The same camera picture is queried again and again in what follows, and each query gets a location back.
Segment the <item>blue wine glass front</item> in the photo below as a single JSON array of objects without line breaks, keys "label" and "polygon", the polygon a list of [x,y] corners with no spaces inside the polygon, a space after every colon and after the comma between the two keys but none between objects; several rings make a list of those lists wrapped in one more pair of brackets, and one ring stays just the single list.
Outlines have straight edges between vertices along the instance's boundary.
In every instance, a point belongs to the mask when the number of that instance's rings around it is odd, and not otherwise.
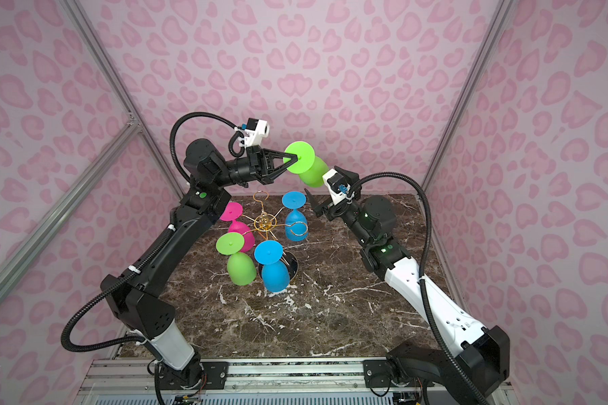
[{"label": "blue wine glass front", "polygon": [[285,290],[290,283],[288,269],[281,261],[283,254],[283,246],[278,241],[261,242],[254,252],[256,261],[262,266],[263,284],[271,293]]}]

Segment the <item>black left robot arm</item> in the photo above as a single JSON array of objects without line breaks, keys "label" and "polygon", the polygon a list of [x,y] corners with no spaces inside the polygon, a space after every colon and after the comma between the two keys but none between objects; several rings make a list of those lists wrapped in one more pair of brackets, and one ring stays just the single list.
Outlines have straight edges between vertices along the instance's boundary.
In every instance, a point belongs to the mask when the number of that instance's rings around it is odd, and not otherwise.
[{"label": "black left robot arm", "polygon": [[179,330],[175,307],[160,295],[194,243],[224,214],[231,200],[226,187],[249,182],[270,184],[314,158],[307,148],[297,146],[284,152],[250,146],[243,157],[234,160],[226,160],[204,138],[187,147],[183,167],[188,172],[189,190],[171,210],[168,226],[131,267],[119,277],[107,276],[101,282],[113,315],[130,330],[128,339],[155,356],[158,382],[172,388],[193,388],[203,378],[200,356]]}]

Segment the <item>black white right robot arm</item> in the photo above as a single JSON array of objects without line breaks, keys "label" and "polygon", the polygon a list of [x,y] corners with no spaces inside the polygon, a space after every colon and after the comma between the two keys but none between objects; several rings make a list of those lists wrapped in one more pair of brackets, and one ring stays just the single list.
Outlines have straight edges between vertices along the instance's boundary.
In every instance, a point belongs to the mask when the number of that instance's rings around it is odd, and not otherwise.
[{"label": "black white right robot arm", "polygon": [[446,295],[394,235],[397,216],[385,197],[352,203],[339,217],[361,245],[366,269],[398,292],[429,324],[438,349],[404,342],[387,355],[387,373],[396,385],[414,380],[437,383],[461,404],[487,398],[508,378],[510,339],[488,328]]}]

